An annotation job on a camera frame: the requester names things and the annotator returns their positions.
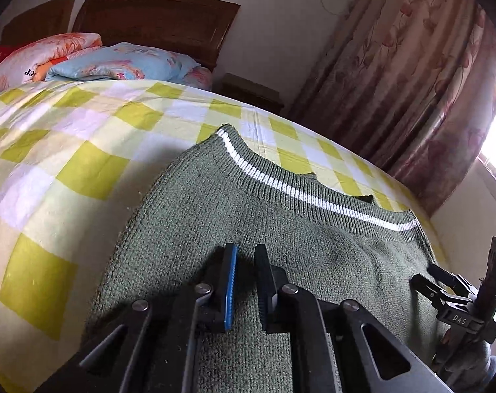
bed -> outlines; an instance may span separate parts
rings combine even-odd
[[[170,33],[161,28],[191,12],[191,4],[86,0],[74,30],[90,28],[108,43],[173,45],[213,69],[229,27],[220,14],[198,16],[205,18],[200,31],[209,31],[206,36],[194,34],[192,22]],[[134,16],[145,10],[142,20]],[[134,208],[174,158],[225,123],[286,169],[315,172],[350,195],[374,195],[388,210],[411,209],[446,265],[410,191],[293,122],[168,82],[26,84],[0,94],[0,381],[6,391],[33,391],[77,350],[90,299]]]

curtain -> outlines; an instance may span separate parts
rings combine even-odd
[[[288,117],[357,153],[429,214],[496,112],[496,30],[475,0],[351,0]]]

floral pillow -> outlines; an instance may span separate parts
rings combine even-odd
[[[93,46],[93,47],[88,47],[88,48],[83,48],[82,50],[79,50],[78,52],[73,52],[72,54],[69,54],[64,57],[59,57],[57,59],[52,59],[49,62],[46,62],[44,65],[40,65],[35,69],[35,75],[31,79],[33,82],[35,81],[44,81],[46,78],[46,74],[48,73],[48,70],[53,67],[53,65],[57,65],[58,63],[67,61],[69,59],[75,59],[76,57],[84,56],[87,53],[94,52],[95,50],[98,50],[102,48],[102,46]]]
[[[172,79],[170,82],[182,84],[183,86],[200,88],[201,90],[212,91],[212,73],[204,66],[198,66],[197,68],[192,69],[180,80]]]
[[[184,54],[123,42],[53,65],[46,81],[60,77],[79,81],[100,78],[170,81],[184,77],[197,66],[196,61]]]
[[[101,44],[99,34],[72,32],[43,38],[19,48],[0,62],[0,91],[32,81],[37,67],[50,60]]]

light blue floral pillow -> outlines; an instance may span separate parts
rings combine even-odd
[[[79,81],[100,78],[170,81],[184,77],[197,66],[185,54],[123,42],[53,65],[46,81],[57,79],[56,76]]]

